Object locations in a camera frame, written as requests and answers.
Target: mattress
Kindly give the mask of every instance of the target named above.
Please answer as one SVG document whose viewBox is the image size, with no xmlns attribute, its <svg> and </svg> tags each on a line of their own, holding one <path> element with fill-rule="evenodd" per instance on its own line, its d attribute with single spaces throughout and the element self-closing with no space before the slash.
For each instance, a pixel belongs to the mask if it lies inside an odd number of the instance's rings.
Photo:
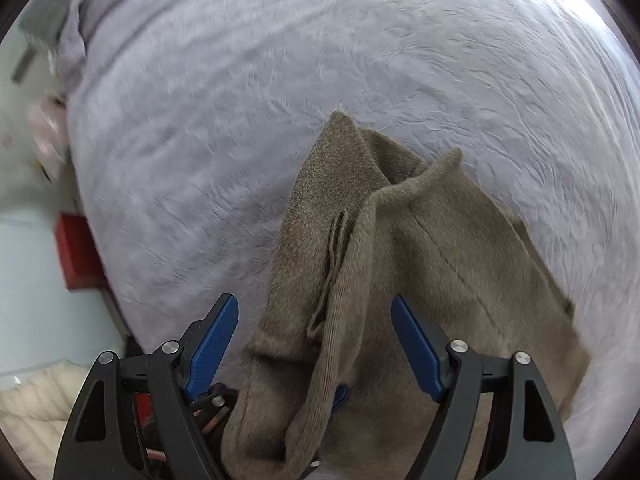
<svg viewBox="0 0 640 480">
<path fill-rule="evenodd" d="M 73 0 L 59 56 L 85 211 L 145 350 L 232 292 L 216 379 L 238 385 L 290 190 L 343 110 L 427 160 L 459 146 L 525 220 L 593 353 L 566 422 L 578 478 L 602 468 L 640 404 L 640 75 L 583 0 Z"/>
</svg>

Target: clothing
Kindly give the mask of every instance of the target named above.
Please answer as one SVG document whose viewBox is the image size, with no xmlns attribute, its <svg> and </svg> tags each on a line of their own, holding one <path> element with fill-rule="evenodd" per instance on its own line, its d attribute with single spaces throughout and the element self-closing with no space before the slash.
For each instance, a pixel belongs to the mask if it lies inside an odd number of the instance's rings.
<svg viewBox="0 0 640 480">
<path fill-rule="evenodd" d="M 233 478 L 293 480 L 319 447 L 350 478 L 404 478 L 437 405 L 394 333 L 396 294 L 478 352 L 526 350 L 568 414 L 589 362 L 572 304 L 524 225 L 465 176 L 461 160 L 455 149 L 429 166 L 331 115 L 298 175 L 268 311 L 246 348 L 223 438 Z M 350 400 L 328 425 L 339 383 Z M 484 423 L 487 409 L 483 401 Z M 477 429 L 469 460 L 481 451 Z"/>
</svg>

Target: silver bolt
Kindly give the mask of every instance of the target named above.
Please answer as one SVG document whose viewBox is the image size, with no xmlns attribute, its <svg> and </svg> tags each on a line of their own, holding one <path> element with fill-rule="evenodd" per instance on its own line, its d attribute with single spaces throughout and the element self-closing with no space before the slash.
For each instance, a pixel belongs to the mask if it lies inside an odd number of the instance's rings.
<svg viewBox="0 0 640 480">
<path fill-rule="evenodd" d="M 531 356 L 526 352 L 516 352 L 516 361 L 521 365 L 528 365 L 531 362 Z"/>
<path fill-rule="evenodd" d="M 469 350 L 469 345 L 462 341 L 462 339 L 454 339 L 449 345 L 454 352 L 458 352 L 459 354 L 463 354 Z"/>
<path fill-rule="evenodd" d="M 98 362 L 101 365 L 105 365 L 110 363 L 111 361 L 113 361 L 113 353 L 112 352 L 102 352 L 99 356 L 98 356 Z"/>
<path fill-rule="evenodd" d="M 175 354 L 180 348 L 180 343 L 177 341 L 167 341 L 162 345 L 162 351 L 165 354 Z"/>
<path fill-rule="evenodd" d="M 213 399 L 211 399 L 211 403 L 216 407 L 216 408 L 222 408 L 222 406 L 225 405 L 225 397 L 222 396 L 217 396 L 217 397 L 213 397 Z"/>
</svg>

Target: brown sweater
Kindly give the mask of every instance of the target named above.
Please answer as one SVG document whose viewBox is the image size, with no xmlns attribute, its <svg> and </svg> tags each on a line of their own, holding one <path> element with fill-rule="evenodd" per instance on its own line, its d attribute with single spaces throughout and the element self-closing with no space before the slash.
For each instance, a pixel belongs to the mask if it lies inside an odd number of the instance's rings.
<svg viewBox="0 0 640 480">
<path fill-rule="evenodd" d="M 291 195 L 268 312 L 246 349 L 246 380 L 223 439 L 236 480 L 294 480 L 320 448 L 354 479 L 402 479 L 436 404 L 417 386 L 390 320 L 402 294 L 476 351 L 535 359 L 562 414 L 589 357 L 521 221 L 460 169 L 431 165 L 331 115 Z M 334 392 L 351 397 L 329 423 Z M 461 478 L 472 478 L 489 404 Z"/>
</svg>

